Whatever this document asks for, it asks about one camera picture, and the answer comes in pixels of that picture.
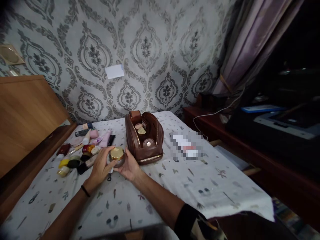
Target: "cable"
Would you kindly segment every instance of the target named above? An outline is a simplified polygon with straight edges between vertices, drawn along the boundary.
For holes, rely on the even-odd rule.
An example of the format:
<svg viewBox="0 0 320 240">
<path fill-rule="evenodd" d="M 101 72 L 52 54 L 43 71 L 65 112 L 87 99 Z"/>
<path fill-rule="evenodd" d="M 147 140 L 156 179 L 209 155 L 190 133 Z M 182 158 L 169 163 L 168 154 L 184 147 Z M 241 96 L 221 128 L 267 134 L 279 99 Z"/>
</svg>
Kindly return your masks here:
<svg viewBox="0 0 320 240">
<path fill-rule="evenodd" d="M 241 98 L 241 96 L 243 95 L 243 93 L 244 93 L 244 90 L 245 90 L 245 89 L 246 89 L 246 86 L 244 86 L 244 88 L 243 88 L 243 90 L 242 90 L 242 92 L 241 92 L 240 96 L 239 96 L 239 97 L 237 97 L 235 100 L 233 100 L 233 102 L 232 102 L 228 107 L 222 108 L 222 109 L 220 109 L 219 111 L 217 111 L 217 112 L 215 112 L 215 113 L 210 113 L 210 114 L 200 115 L 200 116 L 197 116 L 197 117 L 193 118 L 193 119 L 192 119 L 192 121 L 193 121 L 194 125 L 196 126 L 196 128 L 199 130 L 199 132 L 201 132 L 201 130 L 197 127 L 197 125 L 196 125 L 196 123 L 195 123 L 195 121 L 194 121 L 196 118 L 198 118 L 198 117 L 204 117 L 204 116 L 211 116 L 211 115 L 215 115 L 215 114 L 217 114 L 217 113 L 219 113 L 219 112 L 221 112 L 221 111 L 223 111 L 223 110 L 225 110 L 225 109 L 227 109 L 227 108 L 231 107 L 231 106 L 232 106 L 232 104 L 234 104 L 234 103 L 235 103 L 235 101 L 237 101 L 239 98 Z"/>
</svg>

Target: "blue object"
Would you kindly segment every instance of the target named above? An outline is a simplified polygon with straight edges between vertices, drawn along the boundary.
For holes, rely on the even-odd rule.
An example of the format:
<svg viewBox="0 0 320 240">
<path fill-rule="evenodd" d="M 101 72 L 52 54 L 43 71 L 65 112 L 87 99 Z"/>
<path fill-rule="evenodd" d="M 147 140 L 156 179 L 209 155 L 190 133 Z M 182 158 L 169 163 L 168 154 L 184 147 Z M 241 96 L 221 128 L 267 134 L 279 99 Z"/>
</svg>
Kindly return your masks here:
<svg viewBox="0 0 320 240">
<path fill-rule="evenodd" d="M 274 105 L 259 105 L 259 106 L 252 106 L 252 107 L 242 107 L 241 110 L 246 113 L 257 113 L 257 112 L 283 111 L 283 110 L 286 110 L 286 108 L 278 107 Z"/>
</svg>

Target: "brown leather bag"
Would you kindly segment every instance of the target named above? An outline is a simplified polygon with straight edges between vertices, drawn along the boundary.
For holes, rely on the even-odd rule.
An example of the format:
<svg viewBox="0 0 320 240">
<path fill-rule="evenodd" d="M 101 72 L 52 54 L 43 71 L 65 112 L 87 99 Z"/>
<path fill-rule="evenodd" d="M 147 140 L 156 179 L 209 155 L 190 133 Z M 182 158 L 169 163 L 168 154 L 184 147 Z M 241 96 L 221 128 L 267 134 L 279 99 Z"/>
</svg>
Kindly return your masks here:
<svg viewBox="0 0 320 240">
<path fill-rule="evenodd" d="M 139 165 L 160 160 L 163 156 L 163 129 L 158 119 L 151 113 L 131 111 L 125 117 L 128 149 Z M 145 134 L 137 133 L 135 125 L 142 123 Z"/>
</svg>

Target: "damask wallpaper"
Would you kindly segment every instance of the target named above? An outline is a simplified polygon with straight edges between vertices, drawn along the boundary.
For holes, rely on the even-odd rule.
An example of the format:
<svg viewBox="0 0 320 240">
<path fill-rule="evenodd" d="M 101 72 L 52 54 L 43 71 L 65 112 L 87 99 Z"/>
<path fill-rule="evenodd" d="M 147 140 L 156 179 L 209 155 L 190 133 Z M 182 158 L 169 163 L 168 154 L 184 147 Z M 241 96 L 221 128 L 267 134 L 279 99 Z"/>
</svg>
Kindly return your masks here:
<svg viewBox="0 0 320 240">
<path fill-rule="evenodd" d="M 178 117 L 212 90 L 236 0 L 20 0 L 2 16 L 0 43 L 21 74 L 42 74 L 79 122 L 169 110 Z M 108 80 L 104 68 L 123 64 Z"/>
</svg>

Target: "curtain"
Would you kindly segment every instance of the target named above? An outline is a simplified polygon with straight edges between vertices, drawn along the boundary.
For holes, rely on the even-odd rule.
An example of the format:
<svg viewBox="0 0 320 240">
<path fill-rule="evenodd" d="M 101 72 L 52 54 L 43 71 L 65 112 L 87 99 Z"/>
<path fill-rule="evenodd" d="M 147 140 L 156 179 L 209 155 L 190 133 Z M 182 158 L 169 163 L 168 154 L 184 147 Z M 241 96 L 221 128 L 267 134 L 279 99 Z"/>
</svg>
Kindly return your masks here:
<svg viewBox="0 0 320 240">
<path fill-rule="evenodd" d="M 228 86 L 234 88 L 244 76 L 252 79 L 259 72 L 299 11 L 303 0 L 294 1 L 293 4 L 291 2 L 243 2 L 213 93 L 225 93 Z"/>
</svg>

